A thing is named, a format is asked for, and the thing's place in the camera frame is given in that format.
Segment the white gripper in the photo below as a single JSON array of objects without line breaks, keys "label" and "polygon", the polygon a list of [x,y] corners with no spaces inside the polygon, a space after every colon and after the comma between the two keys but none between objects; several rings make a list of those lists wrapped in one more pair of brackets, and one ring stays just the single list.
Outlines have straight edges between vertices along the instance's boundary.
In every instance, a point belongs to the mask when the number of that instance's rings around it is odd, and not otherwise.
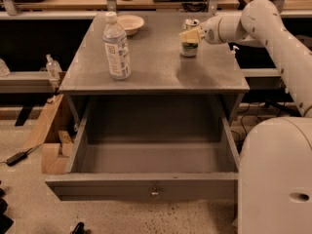
[{"label": "white gripper", "polygon": [[222,21],[221,16],[214,16],[209,18],[201,23],[200,27],[194,27],[178,34],[179,39],[184,43],[195,43],[198,44],[201,42],[202,37],[209,44],[222,44],[219,26]]}]

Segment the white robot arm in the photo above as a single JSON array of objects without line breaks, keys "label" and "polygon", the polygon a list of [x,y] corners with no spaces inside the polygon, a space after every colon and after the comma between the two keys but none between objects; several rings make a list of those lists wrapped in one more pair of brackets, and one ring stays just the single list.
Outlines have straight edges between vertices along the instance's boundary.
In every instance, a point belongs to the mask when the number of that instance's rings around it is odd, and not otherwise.
[{"label": "white robot arm", "polygon": [[186,29],[186,43],[253,38],[278,70],[299,115],[275,117],[246,136],[239,161],[238,234],[312,234],[312,54],[269,0]]}]

